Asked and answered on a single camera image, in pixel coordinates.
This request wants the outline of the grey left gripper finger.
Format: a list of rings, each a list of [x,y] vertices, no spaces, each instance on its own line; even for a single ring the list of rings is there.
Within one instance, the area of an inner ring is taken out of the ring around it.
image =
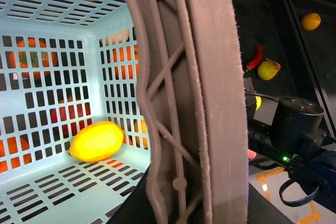
[[[246,223],[245,91],[232,0],[126,0],[150,164],[113,223]]]

